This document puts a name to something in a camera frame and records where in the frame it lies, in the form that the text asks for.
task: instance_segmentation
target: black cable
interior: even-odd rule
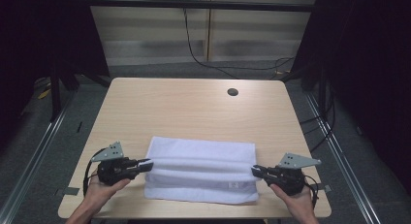
[[[332,95],[332,126],[330,127],[330,130],[327,132],[324,139],[321,140],[319,143],[317,143],[314,147],[312,147],[309,150],[311,153],[314,152],[314,150],[316,150],[329,137],[330,133],[332,132],[334,124],[335,124],[335,104],[333,103],[333,95]]]
[[[215,69],[215,70],[217,70],[217,71],[220,71],[220,72],[228,75],[229,77],[232,77],[232,78],[234,78],[234,79],[239,80],[238,77],[233,76],[233,75],[231,75],[230,73],[228,73],[228,72],[226,72],[226,71],[224,71],[224,70],[222,70],[222,69],[238,69],[238,70],[250,70],[250,71],[267,71],[267,70],[277,69],[277,68],[281,67],[282,65],[286,64],[287,62],[289,62],[290,60],[294,59],[294,57],[283,57],[283,58],[279,58],[279,59],[275,60],[275,65],[274,65],[274,66],[272,66],[272,67],[267,67],[267,68],[250,68],[250,67],[233,67],[233,66],[219,66],[219,67],[217,67],[217,66],[206,65],[206,64],[200,62],[200,61],[196,58],[196,56],[194,55],[194,53],[193,53],[193,50],[192,50],[192,47],[191,47],[191,41],[190,41],[190,33],[189,33],[189,31],[188,31],[187,10],[186,10],[186,9],[183,9],[183,12],[184,12],[185,30],[186,30],[186,33],[187,33],[187,42],[188,42],[188,47],[189,47],[189,49],[190,49],[190,54],[191,54],[191,56],[193,57],[193,59],[194,59],[198,64],[200,64],[200,65],[202,65],[202,66],[204,66],[204,67],[208,67],[208,68],[210,68],[210,69]],[[283,63],[281,63],[280,65],[277,65],[278,61],[280,61],[280,60],[286,60],[286,61],[283,62]],[[273,76],[270,80],[272,80],[272,79],[276,76],[276,74],[277,74],[277,70],[275,71],[274,76]]]
[[[333,106],[333,97],[334,97],[333,92],[332,92],[331,89],[330,89],[329,107],[326,109],[326,114],[328,114],[328,112],[330,111],[330,109],[331,109],[332,106]],[[320,115],[316,115],[316,116],[314,116],[314,117],[312,117],[312,118],[309,118],[309,119],[300,121],[300,125],[306,124],[306,123],[311,122],[311,121],[313,121],[313,120],[316,120],[316,119],[318,119],[318,118],[320,118],[320,117],[321,117]]]
[[[92,177],[96,176],[97,174],[91,175],[88,177],[88,179],[91,179]]]
[[[319,128],[320,128],[320,126],[318,125],[318,126],[315,127],[314,129],[308,130],[307,132],[304,132],[303,134],[304,134],[304,135],[307,135],[307,134],[309,134],[309,133],[311,133],[311,132],[314,132],[314,131],[318,130]]]
[[[311,185],[309,185],[307,182],[304,183],[305,186],[307,186],[307,187],[312,191],[312,200],[311,200],[311,202],[312,202],[312,208],[315,208],[315,205],[317,204],[317,200],[318,200],[318,190],[319,190],[319,188],[318,188],[318,183],[317,183],[317,181],[316,181],[313,177],[311,177],[311,176],[305,176],[305,177],[308,177],[308,178],[310,178],[311,180],[313,180],[314,183],[315,183],[315,186],[316,186],[316,188],[314,189],[314,188],[313,188]]]
[[[99,154],[100,152],[102,152],[103,150],[105,150],[105,148],[102,148],[102,149],[100,149],[99,151],[97,151],[94,155],[93,155],[93,157],[94,156],[96,156],[97,154]],[[90,159],[90,161],[88,162],[88,164],[87,164],[87,168],[85,169],[85,173],[84,173],[84,180],[82,181],[82,195],[85,197],[85,194],[87,193],[87,189],[88,189],[88,180],[91,178],[91,177],[93,177],[93,176],[88,176],[88,172],[90,171],[90,167],[91,167],[91,164],[92,164],[93,162],[91,162],[91,159]]]

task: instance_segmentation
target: black curtain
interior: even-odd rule
[[[70,85],[74,74],[109,76],[90,8],[40,0],[0,0],[0,135],[10,135],[35,80],[54,67]]]
[[[340,9],[311,16],[293,69],[310,63],[324,68],[338,99],[411,194],[406,166],[411,151],[411,0],[317,1]],[[311,51],[319,52],[315,63]],[[306,87],[320,79],[321,67],[305,71]]]

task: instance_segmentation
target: floor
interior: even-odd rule
[[[222,61],[210,65],[219,68],[206,68],[195,62],[176,62],[167,64],[117,65],[111,66],[111,79],[116,77],[155,77],[155,78],[206,78],[268,80],[279,79],[287,74],[292,61],[275,70],[258,70],[271,68],[273,60],[254,61]],[[241,70],[224,67],[250,67],[257,70]],[[44,149],[43,158],[38,160],[38,168],[26,181],[24,191],[16,191],[20,177],[30,168],[32,156],[39,150],[39,143],[45,131],[50,126],[51,116],[50,95],[38,99],[47,84],[41,80],[35,85],[34,95],[18,121],[18,128],[5,144],[0,155],[0,217],[7,216],[7,223],[64,223],[58,216],[58,207],[62,199],[62,191],[67,187],[72,172],[77,164],[82,148],[92,129],[94,120],[105,98],[107,89],[84,77],[79,77],[80,87],[76,92],[62,88],[62,101],[67,109],[58,126],[58,131]],[[303,91],[300,80],[290,80],[286,83],[294,109],[301,122],[301,130],[309,147],[314,147],[324,139],[324,134],[318,127],[313,110],[307,100],[311,93]],[[332,206],[332,215],[320,219],[321,223],[409,223],[411,220],[411,199],[402,189],[386,165],[379,160],[366,135],[359,134],[357,123],[350,114],[334,101],[333,110],[329,110],[329,124],[334,122],[332,132],[338,140],[342,154],[350,163],[359,184],[362,186],[370,205],[374,208],[378,221],[369,222],[359,208],[359,201],[353,195],[353,190],[347,183],[341,168],[335,159],[328,141],[323,141],[312,153],[313,158],[319,158],[323,165],[317,167],[324,185],[331,191],[327,197]],[[20,199],[10,201],[15,193]],[[7,212],[5,209],[13,204],[16,209]],[[93,220],[93,223],[126,223],[126,220]],[[281,223],[295,223],[292,219],[283,219]]]

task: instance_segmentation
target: gray carpet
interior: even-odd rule
[[[219,62],[215,64],[259,69],[274,65],[272,61]],[[284,72],[290,67],[291,63],[285,64],[279,71]],[[274,72],[273,70],[239,69],[225,69],[225,71],[237,78],[247,80],[267,80],[272,77]],[[221,71],[205,68],[196,63],[111,68],[111,78],[116,77],[232,79]],[[31,183],[13,223],[64,223],[64,220],[57,215],[62,198],[56,194],[56,191],[68,185],[107,92],[106,88],[88,79],[79,78],[79,80],[81,83],[79,91],[68,107],[65,119],[54,137],[46,158]],[[300,88],[300,81],[291,80],[286,83],[286,87],[299,121],[312,118],[314,115],[308,106],[304,92]],[[2,181],[0,204],[2,206],[16,185],[18,175],[24,170],[27,161],[30,160],[47,129],[51,103],[49,96],[43,100],[36,99],[41,89],[36,90],[36,94],[20,121],[18,131],[16,131],[14,138],[7,143],[7,149],[0,156],[0,180]],[[67,97],[66,93],[63,90],[63,100]],[[333,131],[382,223],[409,223],[411,220],[410,197],[406,195],[385,164],[379,160],[369,140],[358,134],[355,120],[337,101],[335,106],[336,122]],[[309,147],[313,147],[324,138],[320,129],[317,128],[316,121],[302,124],[301,129],[304,133],[309,132],[305,135]],[[331,192],[327,193],[332,206],[332,215],[320,219],[320,222],[366,223],[326,142],[313,152],[313,157],[323,161],[317,170],[322,182],[332,189]],[[94,220],[94,223],[100,223],[100,220]],[[126,221],[109,220],[105,223],[126,223]],[[271,220],[270,223],[277,223],[277,221]],[[284,219],[281,223],[295,223],[295,221]]]

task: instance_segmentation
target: wooden table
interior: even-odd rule
[[[234,88],[237,96],[228,94]],[[120,141],[125,156],[144,158],[153,136],[255,143],[257,162],[275,166],[285,152],[310,157],[284,83],[266,80],[115,79],[84,147],[58,211],[67,218],[82,201],[82,179],[92,155]],[[97,167],[94,163],[90,173]],[[303,169],[318,182],[315,167]],[[115,194],[97,215],[102,218],[278,218],[290,213],[263,181],[260,199],[245,205],[147,200],[142,175]],[[315,213],[331,214],[319,192]]]

